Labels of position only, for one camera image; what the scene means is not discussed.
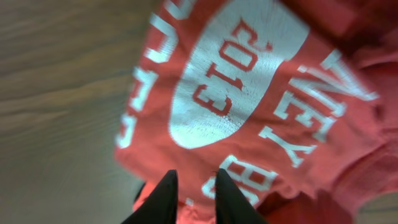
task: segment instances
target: white oval graphic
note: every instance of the white oval graphic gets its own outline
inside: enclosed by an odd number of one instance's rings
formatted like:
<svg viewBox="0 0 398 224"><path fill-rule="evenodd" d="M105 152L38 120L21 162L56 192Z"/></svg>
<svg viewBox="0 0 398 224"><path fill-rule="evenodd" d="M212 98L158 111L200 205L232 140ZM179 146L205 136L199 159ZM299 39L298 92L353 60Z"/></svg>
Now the white oval graphic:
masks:
<svg viewBox="0 0 398 224"><path fill-rule="evenodd" d="M169 122L175 143L195 149L235 133L308 33L273 0L225 5L202 33L175 89Z"/></svg>

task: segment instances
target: red fabric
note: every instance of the red fabric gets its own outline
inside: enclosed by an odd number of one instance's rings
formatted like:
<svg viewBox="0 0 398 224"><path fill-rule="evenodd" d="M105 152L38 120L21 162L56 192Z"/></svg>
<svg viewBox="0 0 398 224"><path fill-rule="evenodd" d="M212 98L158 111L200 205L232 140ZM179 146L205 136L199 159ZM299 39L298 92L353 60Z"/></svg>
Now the red fabric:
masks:
<svg viewBox="0 0 398 224"><path fill-rule="evenodd" d="M396 190L396 3L282 2L165 1L151 20L116 158L152 183L177 169L181 223L214 220L219 167L259 210L280 195L275 223L349 223Z"/></svg>

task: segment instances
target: printed lettering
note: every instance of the printed lettering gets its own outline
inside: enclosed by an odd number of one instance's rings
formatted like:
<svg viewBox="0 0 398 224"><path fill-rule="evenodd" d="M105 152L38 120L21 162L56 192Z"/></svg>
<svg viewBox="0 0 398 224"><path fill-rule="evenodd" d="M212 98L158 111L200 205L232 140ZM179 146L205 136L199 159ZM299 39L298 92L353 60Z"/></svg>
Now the printed lettering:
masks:
<svg viewBox="0 0 398 224"><path fill-rule="evenodd" d="M282 119L286 119L289 116L286 110L290 104L295 105L296 107L304 111L302 114L297 115L295 119L305 127L309 128L312 126L312 118L315 118L321 123L321 127L316 133L313 134L313 137L321 142L325 142L326 134L336 122L336 119L322 115L310 105L298 100L296 97L293 96L293 93L289 91L285 91L282 99L278 104L278 107L274 111L274 114Z"/></svg>
<svg viewBox="0 0 398 224"><path fill-rule="evenodd" d="M216 192L215 192L215 185L216 185L216 178L215 177L210 177L205 184L202 185L201 191L204 196L215 199L216 198ZM251 205L255 205L259 201L259 197L248 191L247 189L243 187L238 187L239 190L242 192L242 194L249 200L249 203Z"/></svg>
<svg viewBox="0 0 398 224"><path fill-rule="evenodd" d="M230 167L231 164L237 164L237 165L243 166L244 171L242 172L242 174L237 174L237 173L229 170L228 168ZM242 183L246 184L247 186L250 186L250 187L252 187L256 190L260 190L260 191L269 190L272 182L278 176L278 174L275 173L274 171L266 171L264 169L261 169L260 167L256 167L252 164L248 164L247 162L241 162L233 155L229 155L221 163L220 168L225 169L232 179L242 182ZM262 183L257 183L257 182L250 180L250 176L253 174L253 172L257 172L258 174L263 175L264 181Z"/></svg>
<svg viewBox="0 0 398 224"><path fill-rule="evenodd" d="M272 132L272 129L268 126L264 126L262 131L259 134L260 137L264 139L271 139L274 142L276 142L280 147L285 149L286 154L290 157L290 160L292 161L292 167L296 168L298 167L302 162L303 159L299 158L295 152L297 151L302 151L306 154L310 154L317 146L312 145L312 146L298 146L294 144L290 144L286 142L285 140L281 139L279 136L274 134Z"/></svg>
<svg viewBox="0 0 398 224"><path fill-rule="evenodd" d="M147 100L148 94L154 85L158 74L154 72L143 71L141 68L136 68L133 73L136 82L134 83L133 97L130 99L129 106L140 112Z"/></svg>
<svg viewBox="0 0 398 224"><path fill-rule="evenodd" d="M125 149L131 145L131 139L134 134L137 118L129 116L128 114L123 114L121 121L124 126L124 134L118 134L116 136L116 144L120 149Z"/></svg>
<svg viewBox="0 0 398 224"><path fill-rule="evenodd" d="M172 0L167 0L164 6L174 19L182 20L189 17L196 1L197 0L179 0L179 4L176 6Z"/></svg>
<svg viewBox="0 0 398 224"><path fill-rule="evenodd" d="M144 56L156 63L168 62L178 43L175 29L155 14L150 18L150 23L164 33L166 38L160 45L160 50L146 49Z"/></svg>
<svg viewBox="0 0 398 224"><path fill-rule="evenodd" d="M323 80L325 83L303 80L299 78L293 78L289 82L289 84L291 84L292 86L298 88L299 90L305 92L306 94L317 99L319 102L323 103L325 106L332 110L332 114L336 117L344 115L346 105L344 103L336 102L333 98L329 97L322 91L355 96L364 101L375 100L376 98L378 98L377 93L369 93L367 89L362 86L362 84L360 84L360 82L355 78L355 75L352 73L352 71L342 60L340 60L340 58L341 54L339 53L339 51L334 50L321 63L321 66L325 70L330 69L340 79L340 82L316 68L307 68L304 65L300 66L297 70L302 73L307 72L314 77Z"/></svg>

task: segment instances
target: red t-shirt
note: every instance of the red t-shirt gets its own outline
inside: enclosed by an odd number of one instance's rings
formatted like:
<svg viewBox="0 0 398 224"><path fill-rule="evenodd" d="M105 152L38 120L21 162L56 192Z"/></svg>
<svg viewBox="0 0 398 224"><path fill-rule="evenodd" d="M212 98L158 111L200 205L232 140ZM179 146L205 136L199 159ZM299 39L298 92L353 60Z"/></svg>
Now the red t-shirt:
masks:
<svg viewBox="0 0 398 224"><path fill-rule="evenodd" d="M356 1L284 2L167 0L150 19L116 157L150 183L177 169L184 223L213 221L219 167L255 207L327 192L349 214L396 175L384 79L359 70L393 62L394 38L356 41L393 25L368 25Z"/></svg>

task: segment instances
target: wooden floor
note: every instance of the wooden floor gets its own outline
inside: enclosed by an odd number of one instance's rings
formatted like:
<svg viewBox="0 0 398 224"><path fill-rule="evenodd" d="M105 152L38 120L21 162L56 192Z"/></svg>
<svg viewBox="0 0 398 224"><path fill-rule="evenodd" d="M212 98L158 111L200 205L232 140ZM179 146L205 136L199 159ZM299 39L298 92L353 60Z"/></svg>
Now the wooden floor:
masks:
<svg viewBox="0 0 398 224"><path fill-rule="evenodd" d="M0 1L0 222L120 223L140 181L113 158L159 0ZM398 223L398 197L361 223Z"/></svg>

